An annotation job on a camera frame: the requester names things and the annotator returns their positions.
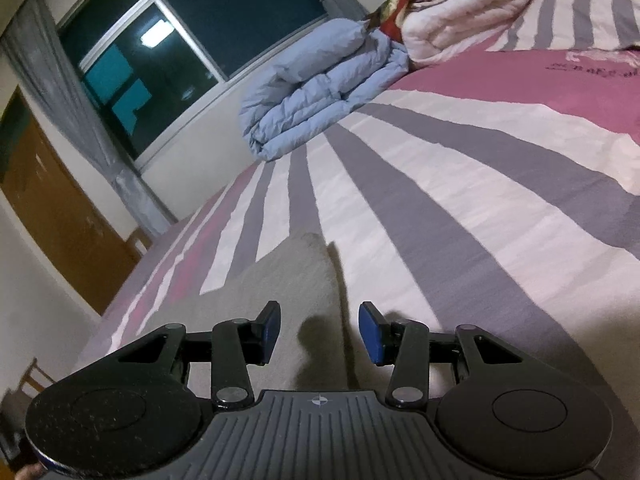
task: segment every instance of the dark window glass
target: dark window glass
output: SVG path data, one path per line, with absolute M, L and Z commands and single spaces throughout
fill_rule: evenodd
M 151 6 L 98 58 L 83 83 L 105 122 L 137 158 L 216 79 Z
M 319 0 L 167 0 L 222 71 L 231 76 L 324 15 Z
M 60 40 L 74 65 L 138 0 L 87 0 L 60 32 Z
M 31 112 L 18 94 L 15 94 L 2 114 L 0 121 L 0 182 L 9 169 L 11 154 L 14 152 L 24 129 L 31 120 Z

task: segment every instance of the wooden door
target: wooden door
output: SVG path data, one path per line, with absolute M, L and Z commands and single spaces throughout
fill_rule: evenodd
M 19 114 L 0 187 L 56 269 L 102 314 L 139 258 L 82 192 L 17 93 L 5 115 Z

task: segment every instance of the ribbed black surface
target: ribbed black surface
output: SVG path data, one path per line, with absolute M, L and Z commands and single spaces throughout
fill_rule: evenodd
M 187 453 L 140 478 L 497 479 L 453 455 L 423 416 L 388 409 L 373 392 L 265 392 L 257 406 L 215 416 Z

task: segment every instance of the compass logo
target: compass logo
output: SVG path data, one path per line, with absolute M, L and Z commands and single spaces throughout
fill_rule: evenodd
M 327 399 L 326 397 L 323 397 L 322 395 L 318 395 L 318 396 L 315 396 L 313 399 L 311 399 L 311 402 L 314 403 L 316 406 L 323 406 L 324 404 L 329 402 L 329 399 Z

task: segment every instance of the pillow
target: pillow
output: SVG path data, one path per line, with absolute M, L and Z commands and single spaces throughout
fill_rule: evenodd
M 533 0 L 487 50 L 621 50 L 639 29 L 640 0 Z

